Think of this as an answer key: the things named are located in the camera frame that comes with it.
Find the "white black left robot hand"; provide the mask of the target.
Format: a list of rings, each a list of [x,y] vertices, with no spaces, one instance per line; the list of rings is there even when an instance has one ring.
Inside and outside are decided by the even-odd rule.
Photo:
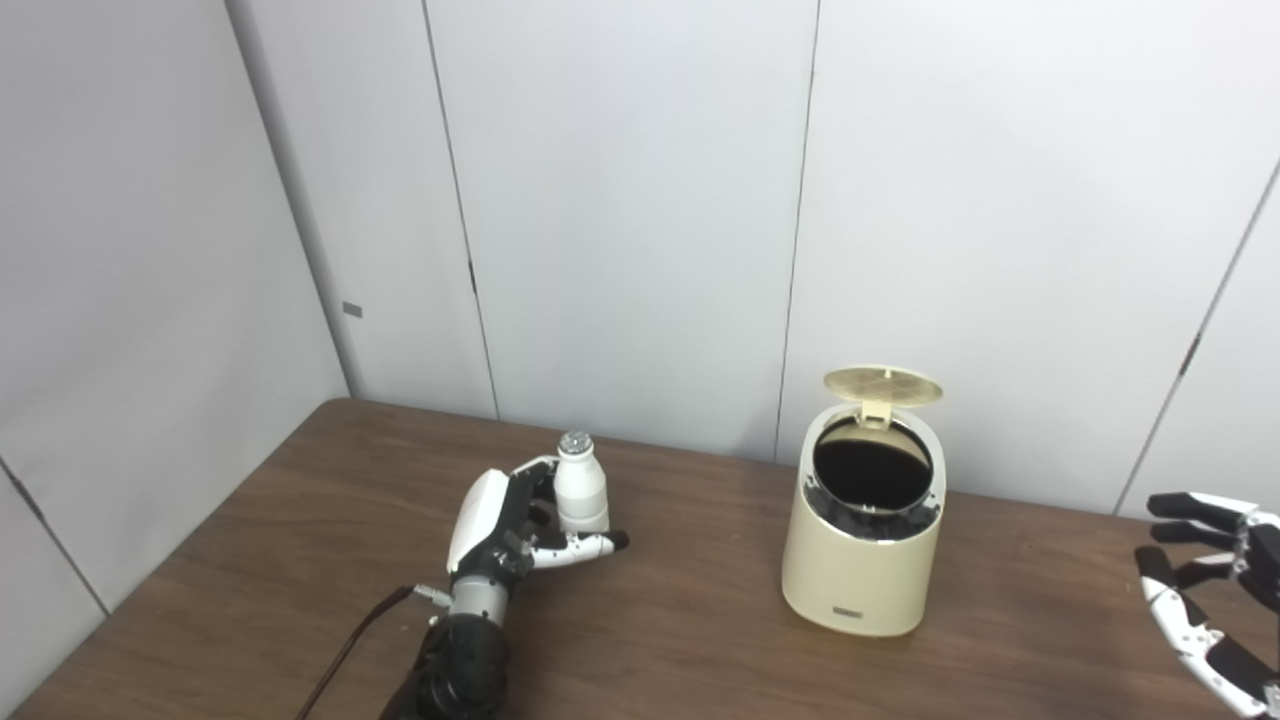
[[[490,469],[465,496],[445,569],[452,610],[504,603],[531,571],[594,561],[630,547],[623,530],[549,530],[538,502],[557,505],[554,480],[562,461],[536,457],[512,473]]]

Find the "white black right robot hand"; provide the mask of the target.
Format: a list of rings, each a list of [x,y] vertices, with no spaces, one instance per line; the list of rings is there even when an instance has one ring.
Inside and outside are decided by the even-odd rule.
[[[1239,719],[1277,717],[1277,669],[1228,633],[1189,596],[1206,582],[1235,582],[1279,610],[1277,514],[1201,492],[1151,495],[1152,544],[1134,551],[1149,615],[1181,665]]]

